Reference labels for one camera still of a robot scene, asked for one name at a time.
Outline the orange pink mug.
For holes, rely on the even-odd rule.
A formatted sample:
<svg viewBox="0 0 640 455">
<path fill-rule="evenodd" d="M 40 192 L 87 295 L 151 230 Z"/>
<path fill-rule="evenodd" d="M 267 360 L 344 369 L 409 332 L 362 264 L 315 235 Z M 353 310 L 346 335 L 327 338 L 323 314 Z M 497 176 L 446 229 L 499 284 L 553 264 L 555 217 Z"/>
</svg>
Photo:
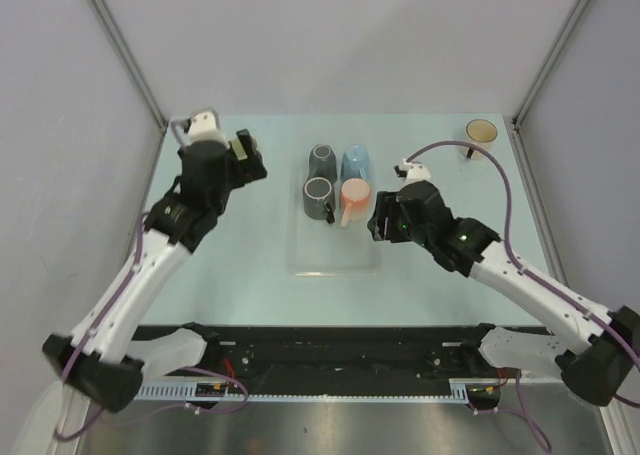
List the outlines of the orange pink mug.
<svg viewBox="0 0 640 455">
<path fill-rule="evenodd" d="M 367 181 L 360 178 L 344 181 L 340 190 L 341 227 L 346 228 L 350 222 L 363 221 L 367 216 L 371 198 L 372 190 Z"/>
</svg>

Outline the cream beige mug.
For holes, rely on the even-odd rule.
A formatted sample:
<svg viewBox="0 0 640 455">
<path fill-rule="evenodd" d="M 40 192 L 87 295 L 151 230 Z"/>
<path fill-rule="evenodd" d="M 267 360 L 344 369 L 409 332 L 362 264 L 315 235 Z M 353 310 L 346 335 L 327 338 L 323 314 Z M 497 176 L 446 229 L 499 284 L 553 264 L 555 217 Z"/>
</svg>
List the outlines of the cream beige mug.
<svg viewBox="0 0 640 455">
<path fill-rule="evenodd" d="M 464 157 L 469 160 L 479 160 L 483 157 L 477 147 L 489 151 L 498 136 L 497 127 L 486 119 L 474 119 L 467 123 L 463 141 L 470 144 L 461 149 Z"/>
</svg>

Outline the green mug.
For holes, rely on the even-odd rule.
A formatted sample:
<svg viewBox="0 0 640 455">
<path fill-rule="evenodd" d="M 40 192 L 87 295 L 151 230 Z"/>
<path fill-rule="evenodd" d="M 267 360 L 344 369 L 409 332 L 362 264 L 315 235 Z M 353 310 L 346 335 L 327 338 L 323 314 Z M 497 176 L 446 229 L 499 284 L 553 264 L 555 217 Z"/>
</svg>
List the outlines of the green mug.
<svg viewBox="0 0 640 455">
<path fill-rule="evenodd" d="M 254 159 L 259 155 L 257 142 L 252 136 L 237 136 L 231 140 L 230 147 L 240 162 Z"/>
</svg>

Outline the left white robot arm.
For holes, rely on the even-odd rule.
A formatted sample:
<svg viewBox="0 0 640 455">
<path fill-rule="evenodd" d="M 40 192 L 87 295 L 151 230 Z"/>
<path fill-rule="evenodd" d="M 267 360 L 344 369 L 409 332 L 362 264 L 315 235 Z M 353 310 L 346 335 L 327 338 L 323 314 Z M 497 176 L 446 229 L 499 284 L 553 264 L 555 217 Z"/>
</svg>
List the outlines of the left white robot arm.
<svg viewBox="0 0 640 455">
<path fill-rule="evenodd" d="M 147 382 L 193 368 L 207 375 L 222 362 L 219 335 L 195 322 L 149 341 L 133 336 L 171 276 L 214 230 L 235 189 L 266 178 L 246 129 L 226 140 L 218 130 L 179 149 L 181 172 L 144 216 L 129 260 L 68 336 L 51 334 L 42 351 L 60 380 L 117 413 Z"/>
</svg>

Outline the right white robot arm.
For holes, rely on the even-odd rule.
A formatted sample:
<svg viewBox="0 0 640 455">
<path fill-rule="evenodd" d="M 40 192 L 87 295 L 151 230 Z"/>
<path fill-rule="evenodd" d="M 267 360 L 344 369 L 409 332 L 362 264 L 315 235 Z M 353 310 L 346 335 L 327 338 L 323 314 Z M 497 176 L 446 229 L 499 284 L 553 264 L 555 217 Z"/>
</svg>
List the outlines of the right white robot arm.
<svg viewBox="0 0 640 455">
<path fill-rule="evenodd" d="M 496 231 L 474 218 L 454 216 L 426 180 L 379 192 L 367 227 L 376 241 L 415 243 L 443 269 L 504 295 L 548 330 L 542 336 L 483 325 L 480 340 L 461 351 L 462 366 L 473 376 L 494 367 L 545 374 L 604 407 L 639 358 L 637 312 L 589 301 L 522 264 Z"/>
</svg>

